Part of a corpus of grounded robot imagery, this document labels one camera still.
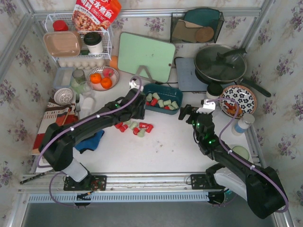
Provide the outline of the green capsule bottom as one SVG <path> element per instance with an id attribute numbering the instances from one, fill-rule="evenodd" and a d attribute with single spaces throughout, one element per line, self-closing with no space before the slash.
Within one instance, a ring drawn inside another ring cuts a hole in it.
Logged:
<path id="1" fill-rule="evenodd" d="M 171 104 L 171 100 L 166 100 L 163 102 L 164 105 L 170 105 Z"/>

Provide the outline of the teal plastic storage basket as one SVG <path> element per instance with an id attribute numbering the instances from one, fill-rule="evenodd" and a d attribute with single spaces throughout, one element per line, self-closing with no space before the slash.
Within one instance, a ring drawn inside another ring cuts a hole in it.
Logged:
<path id="1" fill-rule="evenodd" d="M 148 95 L 149 93 L 151 94 L 157 93 L 161 98 L 161 100 L 163 101 L 171 100 L 172 103 L 176 102 L 178 105 L 178 108 L 176 108 L 175 110 L 160 108 L 158 104 L 156 104 L 155 106 L 145 105 L 146 110 L 150 110 L 158 113 L 175 115 L 180 109 L 183 101 L 183 93 L 178 88 L 174 88 L 174 87 L 167 87 L 163 85 L 149 83 L 143 87 L 143 92 L 146 95 Z"/>

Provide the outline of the blue cloth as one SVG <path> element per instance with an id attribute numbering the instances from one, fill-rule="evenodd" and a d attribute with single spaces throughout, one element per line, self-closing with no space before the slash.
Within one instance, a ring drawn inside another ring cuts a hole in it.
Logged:
<path id="1" fill-rule="evenodd" d="M 96 132 L 93 136 L 81 141 L 74 148 L 79 151 L 81 154 L 85 151 L 94 151 L 98 148 L 99 142 L 104 135 L 104 130 Z"/>

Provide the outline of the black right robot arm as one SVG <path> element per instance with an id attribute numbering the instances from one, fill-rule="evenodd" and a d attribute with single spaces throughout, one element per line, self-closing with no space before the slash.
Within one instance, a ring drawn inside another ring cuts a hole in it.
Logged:
<path id="1" fill-rule="evenodd" d="M 284 213 L 289 201 L 276 171 L 252 164 L 234 151 L 214 132 L 213 116 L 202 108 L 186 105 L 179 120 L 189 115 L 187 123 L 203 155 L 219 164 L 218 170 L 207 169 L 210 185 L 217 184 L 241 196 L 252 212 L 265 219 L 274 212 Z"/>

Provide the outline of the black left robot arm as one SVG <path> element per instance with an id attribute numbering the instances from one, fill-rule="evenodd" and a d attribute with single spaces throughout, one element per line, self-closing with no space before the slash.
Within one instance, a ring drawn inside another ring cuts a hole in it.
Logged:
<path id="1" fill-rule="evenodd" d="M 144 118 L 146 97 L 142 80 L 134 76 L 131 81 L 138 82 L 139 87 L 130 89 L 126 96 L 107 103 L 97 112 L 68 125 L 49 125 L 39 148 L 39 158 L 44 157 L 54 171 L 67 174 L 82 185 L 88 184 L 91 174 L 73 157 L 73 148 L 104 128 L 132 118 Z"/>

